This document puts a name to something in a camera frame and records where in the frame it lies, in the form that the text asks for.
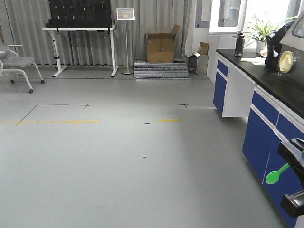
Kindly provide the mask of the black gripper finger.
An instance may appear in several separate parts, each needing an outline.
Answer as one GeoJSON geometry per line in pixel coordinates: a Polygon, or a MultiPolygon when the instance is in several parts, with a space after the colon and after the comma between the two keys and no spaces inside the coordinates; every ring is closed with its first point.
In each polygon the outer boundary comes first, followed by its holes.
{"type": "Polygon", "coordinates": [[[304,214],[304,191],[292,195],[285,194],[280,205],[290,217],[302,216],[304,214]]]}
{"type": "Polygon", "coordinates": [[[277,152],[294,170],[301,184],[304,184],[304,141],[293,138],[288,142],[281,142],[277,152]]]}

